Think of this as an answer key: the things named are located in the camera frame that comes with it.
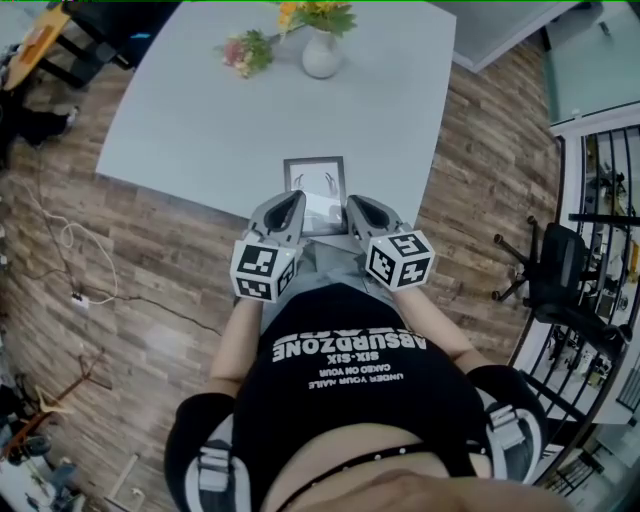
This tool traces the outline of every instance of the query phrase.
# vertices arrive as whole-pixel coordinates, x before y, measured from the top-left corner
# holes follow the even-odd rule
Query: power strip
[[[73,292],[71,294],[71,303],[79,309],[89,310],[89,297],[81,293]]]

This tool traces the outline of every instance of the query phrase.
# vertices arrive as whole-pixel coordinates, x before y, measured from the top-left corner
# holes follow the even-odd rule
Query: black t-shirt
[[[422,439],[421,451],[438,455],[450,474],[472,474],[468,454],[488,449],[476,388],[544,424],[538,400],[513,368],[486,366],[465,375],[379,300],[346,285],[307,292],[261,337],[236,400],[209,393],[180,406],[165,453],[167,482],[187,510],[187,467],[229,414],[232,455],[249,471],[254,510],[302,446],[347,425],[402,428]]]

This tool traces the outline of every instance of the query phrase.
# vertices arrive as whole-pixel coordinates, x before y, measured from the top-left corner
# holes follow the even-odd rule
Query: flower
[[[224,45],[224,59],[223,62],[227,66],[235,66],[236,62],[240,62],[244,59],[245,47],[242,41],[235,38],[230,38],[227,44]]]
[[[280,12],[282,14],[291,15],[298,7],[297,2],[282,2],[280,4]]]
[[[248,30],[240,36],[230,37],[223,47],[222,61],[249,78],[269,67],[273,61],[271,43],[259,30]]]
[[[355,28],[355,18],[349,2],[283,2],[278,25],[283,37],[291,25],[310,25],[341,37]]]
[[[281,14],[278,17],[278,25],[280,26],[281,31],[286,31],[291,24],[291,16],[288,14]]]

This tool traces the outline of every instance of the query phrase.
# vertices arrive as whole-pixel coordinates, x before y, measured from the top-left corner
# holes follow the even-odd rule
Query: skin
[[[392,294],[407,326],[438,345],[463,372],[491,365],[464,333],[419,288]],[[241,299],[222,335],[207,391],[236,397],[256,358],[263,304]],[[262,504],[275,512],[297,489],[325,471],[359,455],[413,444],[420,439],[387,425],[349,425],[326,432],[304,445],[280,471]],[[305,512],[518,512],[569,511],[565,501],[542,489],[490,480],[487,457],[472,455],[481,478],[448,478],[431,453],[389,457],[361,464],[319,482],[287,510]]]

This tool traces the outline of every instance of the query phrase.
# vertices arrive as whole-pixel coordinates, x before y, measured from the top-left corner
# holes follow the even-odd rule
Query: glass panel
[[[640,101],[640,19],[629,8],[604,23],[546,54],[552,124]]]

